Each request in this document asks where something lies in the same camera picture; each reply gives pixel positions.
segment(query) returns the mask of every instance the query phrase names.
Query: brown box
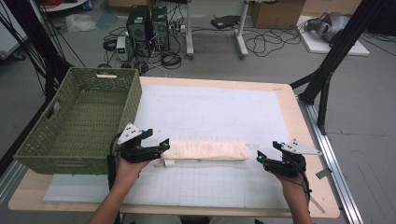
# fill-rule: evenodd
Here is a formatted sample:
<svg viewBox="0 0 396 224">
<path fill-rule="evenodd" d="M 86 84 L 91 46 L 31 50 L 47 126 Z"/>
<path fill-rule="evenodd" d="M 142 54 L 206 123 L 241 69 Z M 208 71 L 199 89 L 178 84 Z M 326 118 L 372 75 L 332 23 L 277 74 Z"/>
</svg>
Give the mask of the brown box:
<svg viewBox="0 0 396 224">
<path fill-rule="evenodd" d="M 323 12 L 340 12 L 352 15 L 361 0 L 306 0 L 302 15 L 320 16 Z"/>
<path fill-rule="evenodd" d="M 132 6 L 151 6 L 152 0 L 107 0 L 109 7 L 130 9 Z"/>
<path fill-rule="evenodd" d="M 279 0 L 276 3 L 255 3 L 251 19 L 257 28 L 293 29 L 301 15 L 305 0 Z"/>
</svg>

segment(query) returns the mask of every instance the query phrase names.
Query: white plastic bag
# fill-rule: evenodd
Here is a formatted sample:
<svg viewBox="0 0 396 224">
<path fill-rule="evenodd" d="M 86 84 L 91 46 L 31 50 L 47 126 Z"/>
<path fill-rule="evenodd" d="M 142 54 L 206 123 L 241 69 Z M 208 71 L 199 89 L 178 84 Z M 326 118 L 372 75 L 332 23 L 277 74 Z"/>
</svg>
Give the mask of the white plastic bag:
<svg viewBox="0 0 396 224">
<path fill-rule="evenodd" d="M 69 33 L 96 29 L 96 22 L 94 22 L 89 15 L 73 14 L 67 16 L 65 20 Z"/>
</svg>

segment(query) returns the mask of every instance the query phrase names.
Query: basket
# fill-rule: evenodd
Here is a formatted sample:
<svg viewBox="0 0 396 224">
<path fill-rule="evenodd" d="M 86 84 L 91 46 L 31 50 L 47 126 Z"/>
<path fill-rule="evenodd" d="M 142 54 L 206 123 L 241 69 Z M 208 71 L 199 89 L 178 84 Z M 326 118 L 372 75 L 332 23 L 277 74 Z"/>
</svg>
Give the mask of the basket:
<svg viewBox="0 0 396 224">
<path fill-rule="evenodd" d="M 134 122 L 142 89 L 134 69 L 70 68 L 14 159 L 46 174 L 107 174 L 112 138 Z"/>
</svg>

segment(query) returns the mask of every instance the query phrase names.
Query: beige cloth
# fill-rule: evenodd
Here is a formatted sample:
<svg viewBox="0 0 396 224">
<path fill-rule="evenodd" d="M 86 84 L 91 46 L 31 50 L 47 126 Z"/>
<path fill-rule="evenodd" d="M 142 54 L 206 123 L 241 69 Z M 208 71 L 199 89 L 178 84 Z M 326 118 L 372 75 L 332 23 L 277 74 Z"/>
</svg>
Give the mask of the beige cloth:
<svg viewBox="0 0 396 224">
<path fill-rule="evenodd" d="M 248 150 L 242 142 L 170 142 L 165 160 L 242 161 Z"/>
</svg>

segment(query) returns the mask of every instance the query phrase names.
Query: white desk leg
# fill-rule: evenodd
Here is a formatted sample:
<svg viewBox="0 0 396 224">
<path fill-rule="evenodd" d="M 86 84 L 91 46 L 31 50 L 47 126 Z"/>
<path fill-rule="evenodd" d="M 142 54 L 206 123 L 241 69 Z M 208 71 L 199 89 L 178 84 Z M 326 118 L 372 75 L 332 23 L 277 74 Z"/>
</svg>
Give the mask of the white desk leg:
<svg viewBox="0 0 396 224">
<path fill-rule="evenodd" d="M 187 0 L 187 32 L 186 32 L 186 48 L 187 57 L 193 59 L 194 47 L 192 45 L 192 31 L 191 31 L 191 0 Z"/>
<path fill-rule="evenodd" d="M 242 37 L 242 32 L 244 31 L 245 19 L 248 13 L 248 1 L 244 1 L 242 6 L 241 20 L 239 21 L 239 28 L 235 30 L 236 40 L 238 42 L 239 48 L 241 49 L 241 58 L 248 56 L 247 46 L 245 45 L 245 40 Z"/>
</svg>

